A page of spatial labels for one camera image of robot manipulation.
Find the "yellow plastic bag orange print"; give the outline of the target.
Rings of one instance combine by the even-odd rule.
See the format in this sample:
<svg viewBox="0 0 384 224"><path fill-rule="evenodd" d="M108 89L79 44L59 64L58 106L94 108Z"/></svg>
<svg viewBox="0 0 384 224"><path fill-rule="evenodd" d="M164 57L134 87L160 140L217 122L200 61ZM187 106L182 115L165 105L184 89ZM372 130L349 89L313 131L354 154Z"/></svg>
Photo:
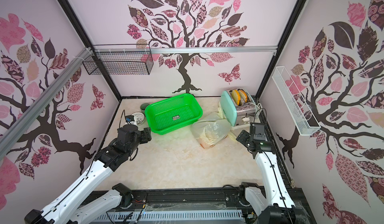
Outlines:
<svg viewBox="0 0 384 224"><path fill-rule="evenodd" d="M209 149L225 139L231 128L227 119L214 112L192 124L191 132L202 148Z"/></svg>

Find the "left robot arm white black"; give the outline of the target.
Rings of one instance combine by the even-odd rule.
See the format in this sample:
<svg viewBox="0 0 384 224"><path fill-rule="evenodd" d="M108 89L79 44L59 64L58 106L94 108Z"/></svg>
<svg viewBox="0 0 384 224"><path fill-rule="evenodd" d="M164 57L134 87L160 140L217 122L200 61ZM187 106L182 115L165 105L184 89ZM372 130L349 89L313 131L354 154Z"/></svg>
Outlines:
<svg viewBox="0 0 384 224"><path fill-rule="evenodd" d="M142 131L134 124L118 129L118 136L101 149L90 167L58 198L42 210L31 210L24 218L26 224L89 224L101 214L132 205L132 190L119 183L101 197L83 205L95 188L126 161L132 161L141 144L152 139L151 129Z"/></svg>

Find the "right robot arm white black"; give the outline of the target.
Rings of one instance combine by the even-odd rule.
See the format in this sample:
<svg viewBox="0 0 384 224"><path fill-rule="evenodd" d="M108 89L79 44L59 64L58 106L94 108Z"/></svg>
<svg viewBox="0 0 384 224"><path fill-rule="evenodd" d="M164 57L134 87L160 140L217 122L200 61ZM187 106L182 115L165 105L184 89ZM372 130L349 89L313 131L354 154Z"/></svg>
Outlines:
<svg viewBox="0 0 384 224"><path fill-rule="evenodd" d="M265 125L250 123L236 140L247 148L261 170L264 194L259 185L243 182L239 186L239 201L254 210L256 224L308 224L305 209L296 206L284 184L276 149L267 140Z"/></svg>

